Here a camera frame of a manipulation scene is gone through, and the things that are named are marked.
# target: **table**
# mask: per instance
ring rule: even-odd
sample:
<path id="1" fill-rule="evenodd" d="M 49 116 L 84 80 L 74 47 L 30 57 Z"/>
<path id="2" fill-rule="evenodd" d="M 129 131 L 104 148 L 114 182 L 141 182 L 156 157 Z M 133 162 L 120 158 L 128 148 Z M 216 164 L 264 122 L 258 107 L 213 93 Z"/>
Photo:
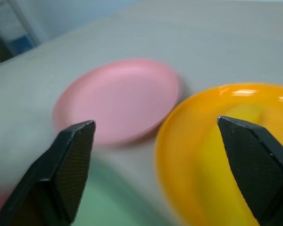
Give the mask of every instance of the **table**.
<path id="1" fill-rule="evenodd" d="M 144 0 L 0 65 L 0 190 L 13 187 L 52 143 L 51 110 L 86 71 L 131 57 L 164 61 L 184 81 L 182 99 L 232 82 L 283 85 L 283 3 Z M 166 216 L 155 181 L 155 135 L 94 147 Z"/>

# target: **white wall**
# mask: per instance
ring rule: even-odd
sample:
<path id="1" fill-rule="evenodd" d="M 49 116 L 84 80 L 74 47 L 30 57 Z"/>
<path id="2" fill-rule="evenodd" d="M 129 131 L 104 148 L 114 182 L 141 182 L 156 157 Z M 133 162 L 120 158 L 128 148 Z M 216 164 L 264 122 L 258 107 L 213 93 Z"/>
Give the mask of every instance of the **white wall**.
<path id="1" fill-rule="evenodd" d="M 137 0 L 14 0 L 41 42 L 118 11 Z"/>

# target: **green plate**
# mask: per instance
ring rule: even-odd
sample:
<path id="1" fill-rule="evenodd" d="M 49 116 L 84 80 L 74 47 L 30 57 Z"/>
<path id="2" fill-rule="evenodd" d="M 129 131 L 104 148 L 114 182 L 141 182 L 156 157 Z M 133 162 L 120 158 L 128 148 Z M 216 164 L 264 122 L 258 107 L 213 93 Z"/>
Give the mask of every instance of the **green plate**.
<path id="1" fill-rule="evenodd" d="M 115 171 L 92 159 L 74 226 L 171 226 Z"/>

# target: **orange plate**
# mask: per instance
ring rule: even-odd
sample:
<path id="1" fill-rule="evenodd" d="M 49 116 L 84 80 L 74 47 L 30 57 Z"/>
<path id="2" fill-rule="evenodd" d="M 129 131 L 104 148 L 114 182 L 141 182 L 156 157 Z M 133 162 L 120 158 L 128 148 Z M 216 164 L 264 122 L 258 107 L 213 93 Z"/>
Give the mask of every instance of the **orange plate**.
<path id="1" fill-rule="evenodd" d="M 207 132 L 216 124 L 219 115 L 239 105 L 262 108 L 259 124 L 283 145 L 283 87 L 268 84 L 230 84 L 200 92 L 182 102 L 159 131 L 155 152 L 158 180 L 165 197 L 185 223 L 220 226 L 220 222 L 213 221 L 213 215 L 218 215 L 220 219 L 227 219 L 222 226 L 243 226 L 241 218 L 253 218 L 246 205 L 247 211 L 239 217 L 225 211 L 229 208 L 224 205 L 236 200 L 220 202 L 219 193 L 208 188 L 197 168 L 201 162 L 197 160 L 197 152 Z M 200 199 L 203 195 L 207 195 L 209 201 L 218 203 L 213 208 L 214 213 L 205 208 L 206 203 Z M 251 221 L 251 226 L 258 226 L 255 219 Z"/>

